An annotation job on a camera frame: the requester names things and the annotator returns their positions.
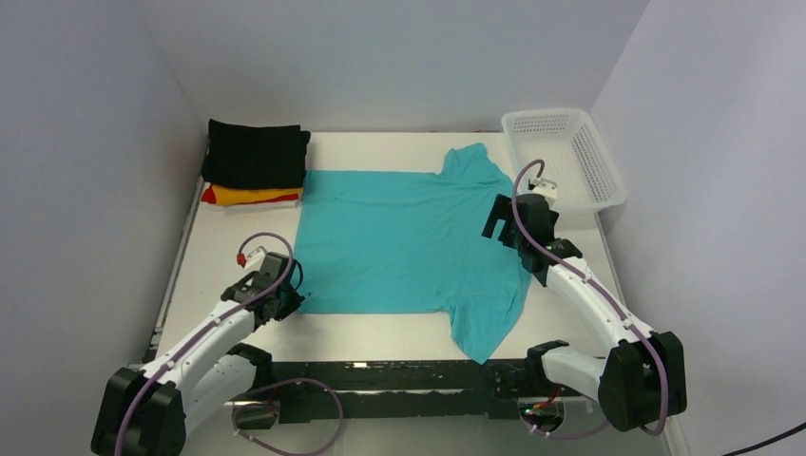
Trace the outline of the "turquoise t-shirt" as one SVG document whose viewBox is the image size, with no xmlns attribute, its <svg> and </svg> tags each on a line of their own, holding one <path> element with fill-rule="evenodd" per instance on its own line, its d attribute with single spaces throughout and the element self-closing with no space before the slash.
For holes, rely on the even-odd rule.
<svg viewBox="0 0 806 456">
<path fill-rule="evenodd" d="M 511 179 L 481 143 L 438 172 L 308 175 L 294 257 L 308 314 L 443 312 L 468 358 L 487 361 L 524 309 L 530 277 L 482 232 Z"/>
</svg>

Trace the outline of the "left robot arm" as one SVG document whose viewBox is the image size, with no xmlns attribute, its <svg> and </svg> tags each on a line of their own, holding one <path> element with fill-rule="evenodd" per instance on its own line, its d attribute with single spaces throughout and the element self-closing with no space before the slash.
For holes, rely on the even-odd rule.
<svg viewBox="0 0 806 456">
<path fill-rule="evenodd" d="M 275 382 L 272 356 L 245 343 L 265 323 L 303 302 L 298 260 L 268 253 L 240 255 L 248 274 L 221 294 L 197 330 L 140 368 L 107 381 L 90 442 L 97 455 L 178 455 L 189 434 L 223 404 Z"/>
</svg>

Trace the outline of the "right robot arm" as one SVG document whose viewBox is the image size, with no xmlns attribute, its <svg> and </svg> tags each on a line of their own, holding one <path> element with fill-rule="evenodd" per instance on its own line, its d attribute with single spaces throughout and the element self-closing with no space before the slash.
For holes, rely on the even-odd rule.
<svg viewBox="0 0 806 456">
<path fill-rule="evenodd" d="M 556 237 L 558 219 L 542 195 L 499 194 L 482 235 L 515 250 L 524 270 L 571 308 L 605 354 L 587 355 L 562 340 L 539 344 L 527 351 L 526 381 L 538 390 L 569 387 L 594 400 L 618 431 L 662 426 L 687 409 L 682 342 L 632 314 L 583 253 Z"/>
</svg>

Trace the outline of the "white plastic basket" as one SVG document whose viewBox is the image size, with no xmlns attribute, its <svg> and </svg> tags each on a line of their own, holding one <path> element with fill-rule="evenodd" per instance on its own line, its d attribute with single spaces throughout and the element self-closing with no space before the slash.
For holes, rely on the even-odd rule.
<svg viewBox="0 0 806 456">
<path fill-rule="evenodd" d="M 581 109 L 510 112 L 501 119 L 510 161 L 519 172 L 541 159 L 541 177 L 558 185 L 554 209 L 562 215 L 595 214 L 623 204 L 624 182 L 590 116 Z"/>
</svg>

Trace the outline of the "folded black t-shirt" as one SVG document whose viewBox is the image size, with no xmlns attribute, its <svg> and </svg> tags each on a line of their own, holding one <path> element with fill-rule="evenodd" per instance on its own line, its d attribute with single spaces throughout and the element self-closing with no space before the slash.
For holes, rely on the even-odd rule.
<svg viewBox="0 0 806 456">
<path fill-rule="evenodd" d="M 236 190 L 301 188 L 311 132 L 300 125 L 254 127 L 208 121 L 202 178 Z"/>
</svg>

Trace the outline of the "aluminium frame rail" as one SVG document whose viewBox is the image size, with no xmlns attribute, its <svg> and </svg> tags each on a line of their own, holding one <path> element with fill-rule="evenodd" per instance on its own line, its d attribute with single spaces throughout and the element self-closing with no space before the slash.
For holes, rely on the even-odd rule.
<svg viewBox="0 0 806 456">
<path fill-rule="evenodd" d="M 177 455 L 181 451 L 185 431 L 180 423 L 182 407 L 179 404 L 179 391 L 174 387 L 164 387 L 158 382 L 152 382 L 144 366 L 157 359 L 159 339 L 168 316 L 203 188 L 204 184 L 199 180 L 185 216 L 179 250 L 174 258 L 148 348 L 139 364 L 117 370 L 107 381 L 90 443 L 91 451 L 97 455 L 116 453 L 118 432 L 122 424 L 126 424 L 121 449 L 123 455 Z"/>
</svg>

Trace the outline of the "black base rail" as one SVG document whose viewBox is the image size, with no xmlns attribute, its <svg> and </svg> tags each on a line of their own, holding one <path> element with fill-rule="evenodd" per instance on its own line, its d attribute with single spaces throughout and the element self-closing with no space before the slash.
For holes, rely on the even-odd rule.
<svg viewBox="0 0 806 456">
<path fill-rule="evenodd" d="M 482 416 L 515 419 L 518 407 L 578 398 L 569 387 L 539 385 L 524 361 L 277 362 L 243 404 L 267 404 L 282 424 L 314 420 Z"/>
</svg>

